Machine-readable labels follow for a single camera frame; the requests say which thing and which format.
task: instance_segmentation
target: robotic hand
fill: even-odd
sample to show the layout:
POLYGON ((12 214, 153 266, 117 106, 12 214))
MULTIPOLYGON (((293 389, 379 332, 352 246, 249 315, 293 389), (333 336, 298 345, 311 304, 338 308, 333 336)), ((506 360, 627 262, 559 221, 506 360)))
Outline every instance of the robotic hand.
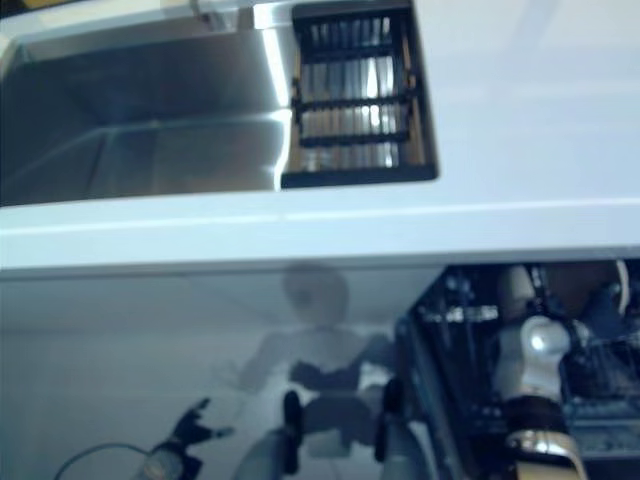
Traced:
POLYGON ((209 399, 205 398, 187 410, 169 438, 153 449, 132 480, 194 480, 202 468, 202 462, 187 455, 187 448, 233 433, 232 428, 212 430, 198 424, 202 410, 208 404, 209 399))

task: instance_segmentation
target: cable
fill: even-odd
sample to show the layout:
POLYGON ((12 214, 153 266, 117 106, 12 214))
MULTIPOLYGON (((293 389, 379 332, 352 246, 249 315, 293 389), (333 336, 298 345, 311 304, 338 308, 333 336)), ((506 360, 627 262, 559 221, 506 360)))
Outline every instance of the cable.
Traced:
POLYGON ((129 445, 127 443, 103 443, 101 445, 96 445, 95 447, 91 447, 91 448, 88 448, 86 450, 83 450, 82 452, 74 455, 69 460, 64 462, 62 464, 62 466, 60 467, 60 469, 58 470, 58 472, 56 473, 55 477, 53 477, 53 480, 60 480, 62 478, 62 474, 71 465, 76 463, 78 460, 86 457, 87 455, 91 455, 92 453, 96 453, 96 452, 99 452, 101 450, 110 450, 112 448, 124 448, 124 449, 127 449, 127 450, 132 450, 134 452, 140 453, 141 455, 144 455, 144 456, 149 455, 149 452, 147 452, 146 450, 143 450, 140 447, 136 447, 135 445, 129 445))
POLYGON ((620 303, 618 304, 618 313, 624 315, 631 301, 631 294, 629 292, 629 270, 627 270, 627 264, 624 263, 624 260, 616 260, 616 269, 620 277, 620 303))

